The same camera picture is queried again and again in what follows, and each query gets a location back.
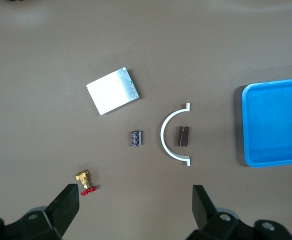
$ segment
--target metal plate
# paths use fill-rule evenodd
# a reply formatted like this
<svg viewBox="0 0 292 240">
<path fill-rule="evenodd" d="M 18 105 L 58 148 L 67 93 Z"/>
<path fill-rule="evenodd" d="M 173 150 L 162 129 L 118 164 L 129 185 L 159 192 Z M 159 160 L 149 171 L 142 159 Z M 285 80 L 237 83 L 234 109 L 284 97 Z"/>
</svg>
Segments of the metal plate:
<svg viewBox="0 0 292 240">
<path fill-rule="evenodd" d="M 86 87 L 100 115 L 140 97 L 126 67 L 103 76 Z"/>
</svg>

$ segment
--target brown capacitor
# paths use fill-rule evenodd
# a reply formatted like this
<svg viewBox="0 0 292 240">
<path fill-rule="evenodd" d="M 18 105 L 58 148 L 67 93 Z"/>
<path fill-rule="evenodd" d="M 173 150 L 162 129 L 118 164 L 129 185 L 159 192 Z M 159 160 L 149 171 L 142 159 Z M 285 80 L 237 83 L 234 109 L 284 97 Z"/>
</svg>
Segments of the brown capacitor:
<svg viewBox="0 0 292 240">
<path fill-rule="evenodd" d="M 188 126 L 179 127 L 178 146 L 187 147 L 189 132 L 190 132 L 190 128 Z"/>
</svg>

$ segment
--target brass valve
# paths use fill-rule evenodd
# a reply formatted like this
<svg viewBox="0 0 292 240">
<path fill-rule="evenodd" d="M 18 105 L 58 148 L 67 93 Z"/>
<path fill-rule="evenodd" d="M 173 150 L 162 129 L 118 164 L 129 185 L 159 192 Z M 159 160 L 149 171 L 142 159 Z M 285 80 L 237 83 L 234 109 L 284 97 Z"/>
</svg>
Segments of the brass valve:
<svg viewBox="0 0 292 240">
<path fill-rule="evenodd" d="M 80 181 L 83 184 L 85 189 L 89 189 L 90 186 L 90 174 L 87 170 L 81 171 L 76 174 L 76 180 Z"/>
</svg>

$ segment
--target blue tray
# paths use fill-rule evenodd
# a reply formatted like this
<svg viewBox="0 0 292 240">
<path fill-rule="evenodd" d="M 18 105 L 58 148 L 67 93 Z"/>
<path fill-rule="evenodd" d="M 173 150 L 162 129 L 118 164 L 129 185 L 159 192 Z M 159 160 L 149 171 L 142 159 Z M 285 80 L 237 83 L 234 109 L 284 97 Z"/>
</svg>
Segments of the blue tray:
<svg viewBox="0 0 292 240">
<path fill-rule="evenodd" d="M 241 100 L 246 163 L 292 164 L 292 79 L 250 84 Z"/>
</svg>

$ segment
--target gray floor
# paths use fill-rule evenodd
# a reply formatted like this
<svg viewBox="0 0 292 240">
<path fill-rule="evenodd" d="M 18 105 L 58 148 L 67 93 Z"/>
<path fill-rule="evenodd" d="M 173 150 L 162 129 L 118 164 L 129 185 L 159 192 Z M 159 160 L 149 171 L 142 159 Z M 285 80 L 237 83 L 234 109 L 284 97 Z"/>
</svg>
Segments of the gray floor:
<svg viewBox="0 0 292 240">
<path fill-rule="evenodd" d="M 292 0 L 246 2 L 0 0 L 0 217 L 47 205 L 89 169 L 100 189 L 80 196 L 65 240 L 185 239 L 194 184 L 245 223 L 292 233 L 292 165 L 245 165 L 238 99 L 241 86 L 292 79 Z M 86 84 L 121 67 L 141 98 L 100 116 Z M 160 142 L 187 102 L 166 140 L 190 167 Z"/>
</svg>

